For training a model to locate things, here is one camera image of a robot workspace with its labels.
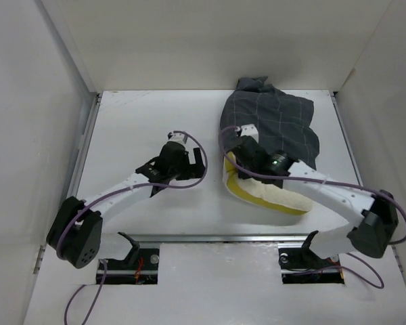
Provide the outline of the dark plaid pillowcase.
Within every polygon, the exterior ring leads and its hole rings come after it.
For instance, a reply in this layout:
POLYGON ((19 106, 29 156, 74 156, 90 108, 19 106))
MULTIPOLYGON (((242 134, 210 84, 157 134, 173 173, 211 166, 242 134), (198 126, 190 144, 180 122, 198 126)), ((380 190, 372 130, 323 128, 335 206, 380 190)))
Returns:
POLYGON ((267 77, 242 77, 225 102, 219 129, 254 125, 268 153, 281 150, 315 169, 320 143, 311 128, 314 112, 313 101, 277 89, 267 77))

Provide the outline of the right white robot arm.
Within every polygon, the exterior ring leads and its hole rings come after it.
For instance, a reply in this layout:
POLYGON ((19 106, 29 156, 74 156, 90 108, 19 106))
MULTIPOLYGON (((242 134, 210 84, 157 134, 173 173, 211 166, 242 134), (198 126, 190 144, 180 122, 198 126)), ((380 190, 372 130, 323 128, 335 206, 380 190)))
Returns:
POLYGON ((353 251, 379 259, 399 224, 391 194, 342 186, 285 152, 268 154, 249 135, 234 141, 224 163, 225 185, 241 200, 294 215, 308 213, 316 202, 346 220, 307 236, 300 259, 309 267, 353 251))

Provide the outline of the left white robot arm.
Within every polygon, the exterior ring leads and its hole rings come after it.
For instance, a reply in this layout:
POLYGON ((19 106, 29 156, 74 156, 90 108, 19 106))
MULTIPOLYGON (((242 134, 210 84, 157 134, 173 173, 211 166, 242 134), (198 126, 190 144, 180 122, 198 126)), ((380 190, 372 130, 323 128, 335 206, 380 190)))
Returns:
POLYGON ((57 257, 81 269, 92 260, 115 260, 128 269, 137 263, 140 245, 124 232, 107 235, 105 223, 132 205, 150 199, 161 191, 179 189, 176 181, 191 181, 192 186, 206 176, 208 157, 201 145, 189 152, 182 142, 168 141, 152 158, 121 183, 92 198, 74 196, 60 205, 47 235, 47 244, 57 257))

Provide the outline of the cream pillow with yellow edge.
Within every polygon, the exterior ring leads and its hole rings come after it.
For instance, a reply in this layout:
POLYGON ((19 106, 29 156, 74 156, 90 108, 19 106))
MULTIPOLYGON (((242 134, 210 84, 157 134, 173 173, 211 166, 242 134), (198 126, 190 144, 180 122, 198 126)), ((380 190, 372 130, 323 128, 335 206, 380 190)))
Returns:
POLYGON ((253 178, 240 179, 238 168, 225 156, 223 157, 223 183, 231 195, 257 207, 291 215, 304 215, 313 208, 313 201, 302 194, 281 189, 273 184, 262 183, 253 178))

